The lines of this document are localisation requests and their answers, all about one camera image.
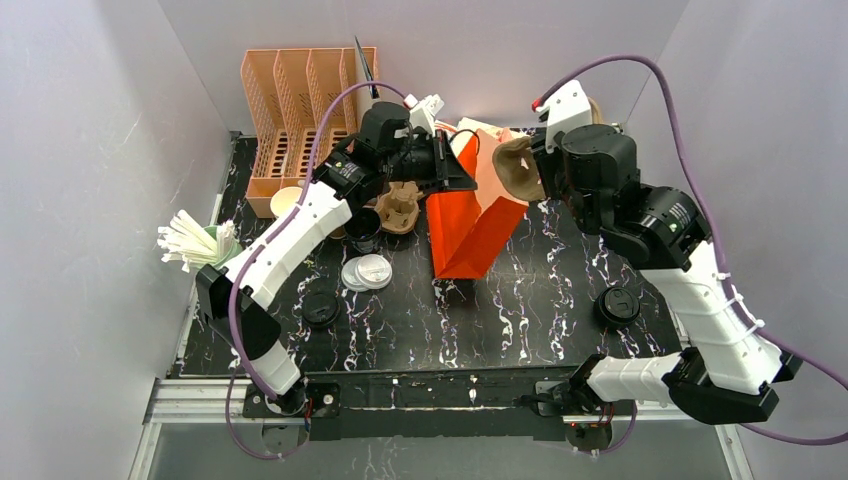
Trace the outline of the orange paper bag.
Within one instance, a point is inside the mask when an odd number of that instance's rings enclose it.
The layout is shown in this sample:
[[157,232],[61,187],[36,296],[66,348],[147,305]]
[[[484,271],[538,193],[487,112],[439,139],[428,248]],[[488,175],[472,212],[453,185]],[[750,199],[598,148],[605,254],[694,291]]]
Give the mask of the orange paper bag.
[[493,164],[495,149],[519,137],[508,129],[497,135],[478,129],[453,140],[452,150],[477,189],[426,200],[435,278],[483,278],[523,220],[528,204],[504,189]]

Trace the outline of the brown pulp cup carrier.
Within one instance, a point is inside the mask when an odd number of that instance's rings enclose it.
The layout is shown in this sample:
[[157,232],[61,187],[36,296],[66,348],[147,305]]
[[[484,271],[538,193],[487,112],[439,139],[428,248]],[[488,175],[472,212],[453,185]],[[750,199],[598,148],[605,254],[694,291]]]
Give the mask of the brown pulp cup carrier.
[[381,229],[394,235],[410,233],[419,218],[422,198],[415,182],[390,182],[389,190],[378,197],[375,206]]
[[542,175],[533,153],[534,139],[541,138],[541,153],[554,152],[553,137],[557,133],[568,133],[575,128],[602,124],[600,107],[591,97],[554,100],[546,110],[547,118],[533,135],[515,137],[501,142],[493,151],[490,181],[497,185],[490,188],[491,200],[504,198],[527,205],[530,202],[549,198],[542,185]]

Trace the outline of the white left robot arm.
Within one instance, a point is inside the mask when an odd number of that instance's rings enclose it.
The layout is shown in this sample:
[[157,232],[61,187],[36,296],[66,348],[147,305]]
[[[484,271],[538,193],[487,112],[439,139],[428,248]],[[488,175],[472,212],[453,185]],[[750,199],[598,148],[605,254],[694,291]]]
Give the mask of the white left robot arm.
[[267,308],[316,246],[389,182],[413,182],[423,195],[476,190],[447,133],[435,125],[442,106],[437,95],[407,96],[401,104],[375,102],[358,132],[308,166],[303,192],[286,213],[223,266],[198,271],[202,320],[237,351],[268,397],[286,394],[301,373]]

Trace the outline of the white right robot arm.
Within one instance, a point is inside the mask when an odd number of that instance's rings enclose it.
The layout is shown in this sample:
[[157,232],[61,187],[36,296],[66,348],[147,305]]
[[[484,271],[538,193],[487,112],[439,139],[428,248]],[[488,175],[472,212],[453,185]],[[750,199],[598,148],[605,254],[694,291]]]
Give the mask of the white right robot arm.
[[662,357],[589,357],[551,397],[585,411],[633,400],[673,404],[708,425],[759,423],[776,409],[773,384],[800,360],[760,334],[727,293],[711,228],[681,190],[640,179],[635,141],[592,120],[576,80],[535,107],[544,126],[531,149],[546,196],[565,202],[578,229],[601,237],[664,297],[690,344]]

